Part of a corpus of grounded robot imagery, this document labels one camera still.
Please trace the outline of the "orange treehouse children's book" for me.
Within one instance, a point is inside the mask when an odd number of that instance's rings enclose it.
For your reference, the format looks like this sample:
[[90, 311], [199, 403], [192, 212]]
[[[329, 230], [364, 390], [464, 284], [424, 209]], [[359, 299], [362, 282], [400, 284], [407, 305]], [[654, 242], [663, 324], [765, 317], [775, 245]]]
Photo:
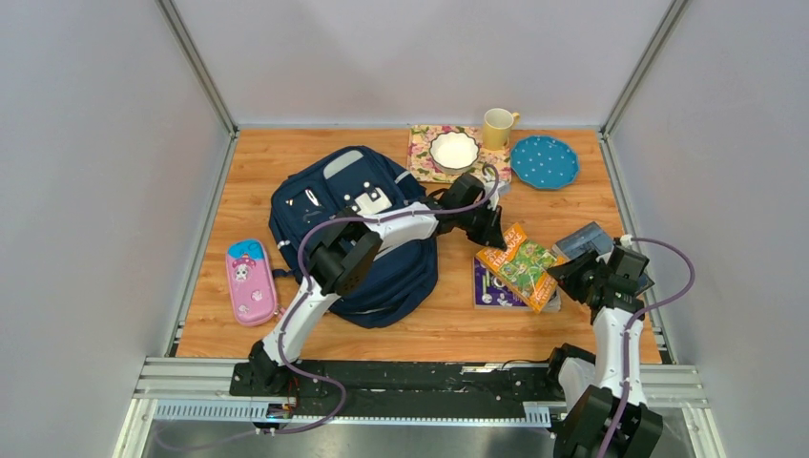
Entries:
[[557, 287], [557, 280], [549, 270], [569, 259], [530, 239], [520, 223], [514, 223], [504, 232], [504, 240], [505, 250], [483, 248], [475, 259], [531, 310], [540, 313]]

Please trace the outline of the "navy blue school backpack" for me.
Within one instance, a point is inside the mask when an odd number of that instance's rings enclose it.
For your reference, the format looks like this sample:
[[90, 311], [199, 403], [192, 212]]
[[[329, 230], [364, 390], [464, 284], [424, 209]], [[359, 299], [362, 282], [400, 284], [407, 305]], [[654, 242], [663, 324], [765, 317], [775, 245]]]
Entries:
[[[268, 227], [297, 282], [298, 249], [309, 230], [373, 191], [393, 210], [426, 195], [402, 165], [367, 146], [344, 147], [281, 183], [271, 196]], [[375, 260], [363, 282], [330, 310], [363, 328], [387, 327], [413, 312], [437, 280], [437, 241], [414, 240]]]

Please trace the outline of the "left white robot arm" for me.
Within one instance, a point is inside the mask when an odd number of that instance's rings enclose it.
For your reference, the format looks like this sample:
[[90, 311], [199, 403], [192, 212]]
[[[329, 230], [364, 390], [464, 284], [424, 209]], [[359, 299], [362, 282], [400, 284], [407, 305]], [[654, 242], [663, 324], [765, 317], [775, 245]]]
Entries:
[[293, 302], [273, 331], [253, 344], [235, 379], [270, 396], [285, 392], [295, 361], [331, 305], [363, 283], [375, 260], [406, 243], [459, 228], [480, 246], [506, 249], [498, 203], [500, 175], [490, 164], [484, 170], [486, 181], [464, 173], [438, 198], [426, 196], [371, 216], [346, 208], [311, 229], [298, 251], [302, 283]]

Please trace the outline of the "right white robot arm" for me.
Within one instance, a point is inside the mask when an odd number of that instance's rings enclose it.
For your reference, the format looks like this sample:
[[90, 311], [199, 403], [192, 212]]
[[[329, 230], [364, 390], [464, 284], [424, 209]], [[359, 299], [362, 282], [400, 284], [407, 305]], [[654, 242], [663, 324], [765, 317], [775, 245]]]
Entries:
[[548, 270], [590, 309], [597, 343], [594, 353], [570, 344], [551, 353], [544, 386], [568, 409], [553, 429], [556, 457], [649, 457], [662, 436], [662, 417], [649, 409], [640, 380], [645, 304], [637, 290], [648, 262], [615, 245], [606, 259], [591, 250]]

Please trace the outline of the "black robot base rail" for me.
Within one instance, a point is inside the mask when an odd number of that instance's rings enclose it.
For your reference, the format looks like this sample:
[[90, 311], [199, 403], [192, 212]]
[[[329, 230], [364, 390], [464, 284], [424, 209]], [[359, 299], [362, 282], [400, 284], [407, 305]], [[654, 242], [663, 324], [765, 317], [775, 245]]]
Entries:
[[426, 363], [306, 360], [264, 380], [249, 363], [235, 365], [228, 393], [265, 400], [256, 420], [307, 430], [339, 424], [516, 426], [560, 430], [583, 393], [568, 398], [544, 361]]

